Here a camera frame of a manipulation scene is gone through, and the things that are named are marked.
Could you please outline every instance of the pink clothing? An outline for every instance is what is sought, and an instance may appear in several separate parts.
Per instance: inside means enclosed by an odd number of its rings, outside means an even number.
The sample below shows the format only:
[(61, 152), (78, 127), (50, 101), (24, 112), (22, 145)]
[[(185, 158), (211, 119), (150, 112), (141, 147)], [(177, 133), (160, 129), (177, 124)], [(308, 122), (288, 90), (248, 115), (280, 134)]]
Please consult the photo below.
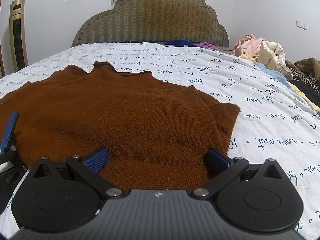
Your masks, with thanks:
[(239, 40), (233, 47), (233, 55), (240, 57), (242, 53), (249, 57), (256, 57), (260, 51), (260, 45), (264, 41), (263, 38), (255, 38), (252, 34), (246, 35), (243, 40)]
[(214, 46), (210, 43), (203, 42), (203, 43), (194, 43), (197, 47), (204, 48), (204, 49), (215, 49)]

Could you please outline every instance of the purple clothing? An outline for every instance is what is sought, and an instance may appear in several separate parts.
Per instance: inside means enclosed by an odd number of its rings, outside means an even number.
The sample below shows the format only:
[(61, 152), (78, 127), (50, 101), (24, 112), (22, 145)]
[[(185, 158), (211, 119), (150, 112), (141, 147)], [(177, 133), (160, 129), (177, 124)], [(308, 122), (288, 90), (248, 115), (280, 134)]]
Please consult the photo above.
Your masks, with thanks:
[(197, 47), (204, 48), (204, 49), (215, 49), (212, 44), (207, 43), (207, 42), (195, 43), (195, 45), (196, 45)]

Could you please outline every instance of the black cloth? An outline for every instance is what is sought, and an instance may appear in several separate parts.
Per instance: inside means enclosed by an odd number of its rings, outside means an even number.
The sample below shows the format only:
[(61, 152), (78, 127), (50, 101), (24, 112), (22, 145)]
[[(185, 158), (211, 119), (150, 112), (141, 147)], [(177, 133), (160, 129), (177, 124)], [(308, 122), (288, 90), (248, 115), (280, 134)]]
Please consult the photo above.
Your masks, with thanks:
[(304, 83), (305, 85), (310, 87), (317, 95), (319, 94), (319, 89), (318, 89), (318, 85), (315, 78), (306, 77), (303, 74), (301, 74), (300, 71), (297, 71), (295, 69), (291, 69), (291, 71), (292, 71), (293, 80)]
[(312, 89), (312, 87), (298, 80), (290, 80), (289, 82), (295, 85), (298, 89), (300, 89), (300, 91), (303, 92), (312, 103), (320, 107), (320, 98), (318, 97), (317, 93)]

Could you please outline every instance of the patterned clothing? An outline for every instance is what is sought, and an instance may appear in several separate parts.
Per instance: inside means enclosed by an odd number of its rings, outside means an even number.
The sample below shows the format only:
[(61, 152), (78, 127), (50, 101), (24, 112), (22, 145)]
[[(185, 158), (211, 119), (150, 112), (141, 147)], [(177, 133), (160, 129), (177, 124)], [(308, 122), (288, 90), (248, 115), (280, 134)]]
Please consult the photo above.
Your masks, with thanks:
[(318, 85), (317, 85), (315, 78), (306, 77), (303, 74), (301, 74), (301, 72), (299, 72), (295, 69), (292, 69), (292, 68), (291, 68), (291, 71), (292, 71), (292, 75), (293, 75), (293, 80), (298, 80), (298, 81), (301, 81), (301, 82), (307, 84), (317, 93), (317, 95), (319, 94), (319, 89), (318, 89)]

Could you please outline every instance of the round black pad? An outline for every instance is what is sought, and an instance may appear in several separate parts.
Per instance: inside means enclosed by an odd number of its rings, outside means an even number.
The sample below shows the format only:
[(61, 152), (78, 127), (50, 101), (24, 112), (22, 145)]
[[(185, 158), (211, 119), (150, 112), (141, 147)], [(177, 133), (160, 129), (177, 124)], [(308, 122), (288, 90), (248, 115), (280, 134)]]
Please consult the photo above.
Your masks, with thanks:
[(64, 190), (49, 189), (35, 197), (35, 204), (40, 209), (55, 211), (68, 206), (71, 203), (71, 199), (71, 194)]
[(255, 210), (270, 211), (281, 204), (281, 199), (276, 193), (258, 189), (247, 192), (244, 195), (244, 202)]
[(12, 214), (20, 226), (38, 232), (63, 232), (95, 216), (97, 193), (80, 182), (47, 176), (27, 177), (12, 201)]
[(294, 228), (303, 203), (286, 179), (232, 183), (219, 192), (216, 206), (226, 220), (245, 230), (271, 233)]

